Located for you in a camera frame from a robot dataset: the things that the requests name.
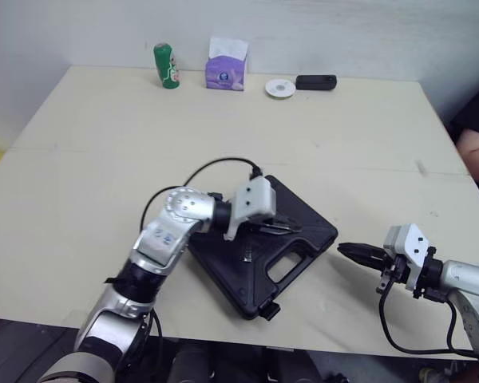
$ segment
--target floor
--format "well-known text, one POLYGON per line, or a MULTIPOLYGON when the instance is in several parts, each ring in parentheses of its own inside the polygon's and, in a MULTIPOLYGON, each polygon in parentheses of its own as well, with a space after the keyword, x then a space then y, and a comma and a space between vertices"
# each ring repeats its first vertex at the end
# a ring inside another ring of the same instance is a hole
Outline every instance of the floor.
MULTIPOLYGON (((35 325, 23 322, 0 321, 0 383, 30 383, 37 379, 60 357, 73 348, 75 329, 35 325)), ((238 355, 247 350, 247 345, 223 344, 231 353, 238 355)), ((164 363, 167 371, 172 362, 177 342, 165 346, 164 363)), ((406 357, 375 357, 347 353, 325 353, 310 351, 323 379, 342 373, 351 383, 418 382, 420 368, 433 366, 450 369, 463 366, 451 361, 416 359, 406 357)), ((142 382, 139 377, 128 381, 142 382)))

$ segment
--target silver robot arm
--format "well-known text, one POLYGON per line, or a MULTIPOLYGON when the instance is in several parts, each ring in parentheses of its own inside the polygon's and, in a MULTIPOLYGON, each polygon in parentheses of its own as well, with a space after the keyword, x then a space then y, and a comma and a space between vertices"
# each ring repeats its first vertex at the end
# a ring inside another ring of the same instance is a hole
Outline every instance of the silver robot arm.
POLYGON ((119 275, 107 281, 78 332, 74 352, 38 382, 114 382, 115 372, 141 345, 145 318, 192 233, 213 226, 224 232, 226 240, 233 240, 242 222, 275 213, 275 191, 262 176, 238 188, 230 202, 192 188, 172 190, 161 213, 136 240, 119 275))
POLYGON ((479 355, 479 266, 444 262, 440 288, 460 312, 470 345, 479 355))
MULTIPOLYGON (((448 339, 447 350, 462 356, 479 357, 479 266, 457 261, 443 263, 435 259, 433 256, 436 249, 430 247, 430 242, 415 224, 392 226, 383 248, 364 243, 341 243, 338 250, 356 263, 382 272, 382 279, 376 289, 382 295, 380 317, 392 283, 405 283, 406 289, 413 292, 414 298, 423 296, 435 302, 452 303, 461 314, 473 353, 453 349, 451 339, 448 339)), ((428 351, 403 349, 394 344, 386 324, 384 331, 396 349, 414 354, 428 351)))
POLYGON ((415 224, 394 226, 383 244, 391 257, 403 255, 410 274, 406 289, 425 298, 444 297, 458 309, 473 352, 479 356, 479 266, 458 261, 442 263, 429 254, 430 242, 415 224))

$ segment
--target black cable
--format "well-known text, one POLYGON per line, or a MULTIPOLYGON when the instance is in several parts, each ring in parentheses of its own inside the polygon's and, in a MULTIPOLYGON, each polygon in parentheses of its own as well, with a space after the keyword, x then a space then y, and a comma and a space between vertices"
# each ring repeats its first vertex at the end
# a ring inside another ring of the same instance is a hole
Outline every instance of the black cable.
MULTIPOLYGON (((250 161, 246 158, 243 158, 243 157, 221 157, 221 158, 217 158, 216 160, 213 160, 213 161, 209 161, 208 163, 202 165, 200 168, 198 168, 197 170, 195 170, 189 177, 188 179, 184 182, 183 186, 188 186, 188 184, 190 184, 190 182, 192 182, 192 180, 200 173, 202 172, 205 168, 213 165, 213 164, 217 164, 219 162, 225 162, 225 161, 237 161, 237 162, 243 162, 245 164, 249 164, 250 166, 252 166, 252 177, 256 177, 256 176, 261 176, 263 173, 261 172, 261 168, 259 166, 257 166, 253 161, 250 161)), ((171 190, 173 188, 177 188, 177 186, 168 186, 166 188, 163 188, 159 191, 157 191, 150 199, 149 201, 145 204, 145 207, 144 207, 144 211, 142 212, 142 216, 141 216, 141 225, 140 225, 140 231, 144 230, 144 222, 145 222, 145 216, 147 215, 147 210, 149 209, 149 207, 151 206, 151 203, 153 202, 153 200, 159 196, 161 193, 163 192, 166 192, 167 190, 171 190)))
POLYGON ((154 318, 156 323, 156 328, 158 329, 158 355, 156 356, 156 364, 154 366, 154 371, 151 374, 151 379, 153 379, 157 374, 160 373, 161 364, 163 363, 163 333, 161 332, 161 323, 156 311, 151 309, 151 316, 154 318))
POLYGON ((386 319, 385 319, 385 300, 386 300, 386 297, 389 295, 390 289, 392 288, 393 284, 394 284, 394 280, 391 278, 389 282, 387 283, 385 290, 383 291, 382 297, 380 298, 380 303, 378 305, 380 320, 382 322, 383 333, 385 333, 386 340, 389 341, 392 347, 394 347, 395 349, 403 353, 411 353, 413 355, 428 355, 428 354, 435 354, 435 353, 457 353, 458 355, 461 355, 463 357, 476 357, 473 351, 470 351, 467 349, 453 348, 452 338, 453 338, 454 327, 456 325, 457 315, 456 315, 456 310, 454 309, 453 304, 449 301, 446 301, 446 302, 451 309, 452 316, 451 316, 451 322, 449 324, 449 329, 447 330, 447 346, 449 347, 448 349, 405 349, 404 347, 401 347, 396 342, 394 342, 394 339, 392 339, 392 337, 390 336, 389 327, 386 324, 386 319))
POLYGON ((43 349, 43 351, 37 355, 35 357, 35 359, 33 359, 31 361, 31 363, 29 363, 29 365, 22 371, 22 373, 19 374, 19 377, 16 378, 16 380, 14 381, 14 383, 18 383, 24 376, 25 374, 30 371, 30 369, 39 361, 39 359, 41 359, 42 357, 45 356, 45 354, 49 351, 49 349, 51 349, 53 347, 53 345, 55 343, 57 343, 58 341, 61 340, 61 338, 65 335, 65 333, 67 332, 68 329, 64 329, 64 331, 62 331, 62 334, 60 334, 58 337, 56 337, 50 344, 47 345, 47 347, 45 347, 43 349))
POLYGON ((454 328, 456 327, 456 308, 454 307, 453 303, 450 300, 445 301, 447 305, 449 305, 450 312, 451 312, 451 319, 450 319, 450 327, 449 331, 447 331, 447 346, 449 349, 456 353, 457 355, 461 355, 462 357, 478 357, 471 349, 455 349, 453 346, 453 333, 454 328))
POLYGON ((202 165, 200 168, 195 170, 191 176, 188 177, 186 182, 183 184, 183 186, 188 186, 190 182, 200 173, 202 172, 205 168, 208 166, 211 166, 213 164, 217 164, 219 162, 226 162, 226 161, 237 161, 237 162, 244 162, 245 164, 249 164, 252 166, 252 175, 253 176, 261 176, 263 173, 261 172, 261 168, 257 166, 253 161, 250 161, 246 158, 243 157, 221 157, 217 158, 216 160, 209 161, 207 164, 202 165))
POLYGON ((166 188, 163 188, 159 191, 157 191, 156 193, 154 193, 154 195, 149 199, 149 201, 145 204, 145 207, 144 207, 144 211, 142 212, 142 216, 141 216, 141 227, 140 227, 140 232, 142 232, 142 230, 144 230, 144 221, 145 221, 145 215, 147 214, 147 210, 149 209, 149 206, 151 206, 151 203, 154 201, 154 199, 159 196, 161 193, 163 192, 166 192, 167 190, 170 190, 170 189, 173 189, 173 188, 177 188, 177 186, 168 186, 166 188))

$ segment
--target electrical cord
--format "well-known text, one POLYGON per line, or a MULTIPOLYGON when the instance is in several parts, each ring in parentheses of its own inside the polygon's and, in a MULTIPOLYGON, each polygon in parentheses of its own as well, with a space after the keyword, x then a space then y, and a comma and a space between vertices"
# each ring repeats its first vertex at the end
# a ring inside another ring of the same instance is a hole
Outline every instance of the electrical cord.
POLYGON ((151 379, 156 377, 160 373, 161 364, 163 363, 163 333, 161 332, 161 323, 156 311, 151 309, 151 317, 154 318, 156 323, 156 328, 158 329, 158 355, 156 356, 156 364, 154 366, 154 371, 151 375, 151 379))
POLYGON ((378 311, 380 314, 380 320, 382 322, 382 328, 383 328, 383 333, 385 333, 386 340, 389 341, 389 343, 397 350, 403 352, 403 353, 410 353, 413 355, 429 355, 429 354, 436 354, 436 353, 456 353, 458 355, 461 355, 462 357, 477 357, 476 354, 467 349, 454 349, 452 345, 452 339, 453 339, 453 332, 454 332, 454 327, 456 325, 456 309, 454 308, 453 304, 450 301, 446 301, 446 303, 449 305, 451 309, 451 321, 449 324, 449 329, 447 330, 447 346, 449 348, 447 349, 405 349, 404 347, 401 347, 398 345, 394 339, 390 336, 389 332, 389 327, 386 323, 386 318, 385 318, 385 300, 387 296, 390 293, 390 289, 392 288, 394 284, 394 280, 391 278, 389 282, 386 284, 386 288, 382 293, 382 297, 380 298, 380 303, 378 305, 378 311))
MULTIPOLYGON (((251 177, 254 178, 254 177, 257 177, 257 176, 262 176, 263 175, 263 172, 261 172, 261 168, 259 166, 257 166, 255 164, 255 162, 253 161, 250 161, 249 159, 246 159, 246 158, 243 158, 243 157, 220 157, 220 158, 217 158, 213 161, 209 161, 207 162, 206 164, 202 165, 200 168, 198 168, 197 170, 195 170, 187 179, 186 181, 184 182, 183 186, 188 186, 188 184, 190 184, 190 182, 192 182, 192 180, 200 173, 202 172, 205 168, 208 168, 209 166, 213 165, 213 164, 218 164, 219 162, 226 162, 226 161, 236 161, 236 162, 243 162, 245 164, 249 164, 250 166, 252 166, 252 174, 251 174, 251 177)), ((145 222, 145 216, 147 215, 147 211, 149 209, 149 207, 151 206, 151 203, 154 201, 154 199, 159 196, 161 193, 163 192, 166 192, 168 190, 171 190, 173 188, 178 188, 178 186, 168 186, 166 188, 163 188, 159 191, 157 191, 156 193, 154 193, 154 195, 152 195, 152 197, 149 199, 149 201, 145 204, 145 207, 144 207, 144 211, 142 212, 142 216, 141 216, 141 224, 140 224, 140 232, 142 232, 142 230, 144 230, 144 222, 145 222)))
POLYGON ((454 327, 456 326, 456 319, 457 319, 456 308, 454 307, 453 303, 450 300, 445 301, 445 303, 447 303, 451 312, 450 327, 449 327, 449 331, 447 331, 447 346, 452 352, 462 357, 478 357, 471 349, 455 349, 454 348, 453 332, 454 332, 454 327))
POLYGON ((159 196, 161 193, 166 192, 167 190, 171 190, 173 188, 177 188, 177 186, 167 186, 166 188, 163 188, 156 193, 152 195, 152 197, 149 199, 149 201, 145 204, 144 211, 142 212, 141 216, 141 227, 139 232, 142 232, 144 230, 144 221, 145 221, 145 215, 147 214, 147 210, 149 209, 149 206, 151 206, 151 203, 154 201, 154 199, 159 196))

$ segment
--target tissue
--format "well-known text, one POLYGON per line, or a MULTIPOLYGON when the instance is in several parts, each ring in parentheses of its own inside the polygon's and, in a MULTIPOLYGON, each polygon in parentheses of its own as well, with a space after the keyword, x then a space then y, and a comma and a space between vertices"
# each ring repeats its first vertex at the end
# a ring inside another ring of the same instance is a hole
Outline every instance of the tissue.
POLYGON ((247 73, 248 43, 232 38, 211 38, 206 63, 206 86, 243 90, 247 73))

